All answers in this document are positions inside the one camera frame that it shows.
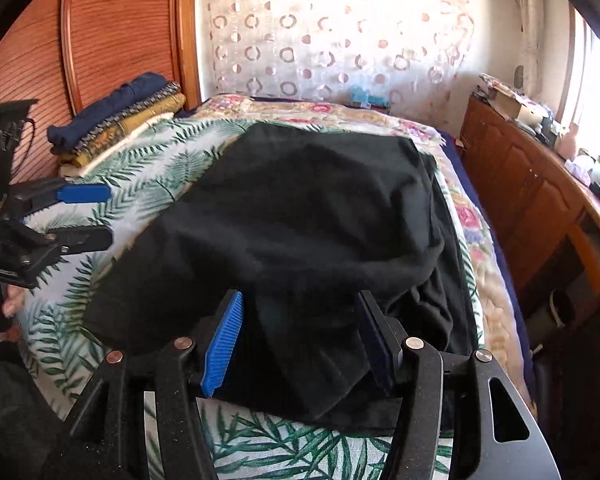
blue comb-like edge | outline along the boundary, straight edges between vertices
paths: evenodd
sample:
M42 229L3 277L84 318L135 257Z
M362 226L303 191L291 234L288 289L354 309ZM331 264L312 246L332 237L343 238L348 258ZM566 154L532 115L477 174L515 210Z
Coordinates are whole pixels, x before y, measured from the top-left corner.
M205 354L205 373L200 387L211 397L224 381L231 354L242 326L242 293L235 292L218 324L218 329Z

wooden dresser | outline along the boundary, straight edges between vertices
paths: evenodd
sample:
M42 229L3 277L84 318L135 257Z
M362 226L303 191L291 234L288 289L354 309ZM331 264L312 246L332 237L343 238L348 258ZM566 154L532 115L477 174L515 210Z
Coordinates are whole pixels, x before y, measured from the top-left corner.
M586 275L580 324L600 305L600 201L564 161L476 96L461 130L462 163L504 251L523 314Z

white curtain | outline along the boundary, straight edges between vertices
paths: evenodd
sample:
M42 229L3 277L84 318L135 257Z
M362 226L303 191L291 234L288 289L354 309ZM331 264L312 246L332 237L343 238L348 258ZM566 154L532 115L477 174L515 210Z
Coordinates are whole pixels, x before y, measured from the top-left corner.
M522 16L523 91L534 97L542 89L540 51L544 30L544 0L516 0Z
M348 102L436 125L469 51L469 0L202 0L203 79L216 92Z

black fabric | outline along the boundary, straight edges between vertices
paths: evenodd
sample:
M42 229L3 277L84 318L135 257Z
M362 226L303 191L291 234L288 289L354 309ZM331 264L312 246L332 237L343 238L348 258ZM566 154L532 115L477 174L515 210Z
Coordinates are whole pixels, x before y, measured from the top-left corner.
M0 343L10 360L16 351ZM0 478L37 478L61 425L22 363L0 362Z
M110 346L147 352L238 287L244 325L217 397L344 431L390 431L399 402L365 377L355 293L371 290L440 350L475 346L434 169L408 139L258 123L139 235L85 325Z

leaf-pattern sheet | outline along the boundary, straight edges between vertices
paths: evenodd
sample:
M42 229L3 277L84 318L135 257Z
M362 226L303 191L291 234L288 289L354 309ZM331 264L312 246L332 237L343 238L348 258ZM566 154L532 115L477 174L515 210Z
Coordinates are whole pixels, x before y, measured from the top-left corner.
M269 122L281 123L274 119ZM57 204L27 218L27 224L40 232L94 224L110 226L114 231L114 243L107 251L73 254L47 267L40 274L38 286L27 293L26 306L19 314L24 361L60 417L66 416L107 352L82 326L82 316L98 281L149 222L183 195L225 147L253 123L254 120L223 118L163 121L78 181L108 184L112 190L108 202ZM343 127L283 123L325 134ZM462 226L440 171L436 178L454 218L474 315L481 326L482 311ZM378 480L391 440L343 436L213 399L199 400L198 404L206 440L222 480ZM164 475L151 392L145 394L144 418L150 473L152 478L160 479ZM437 478L446 478L451 445L450 435L443 435L436 461Z

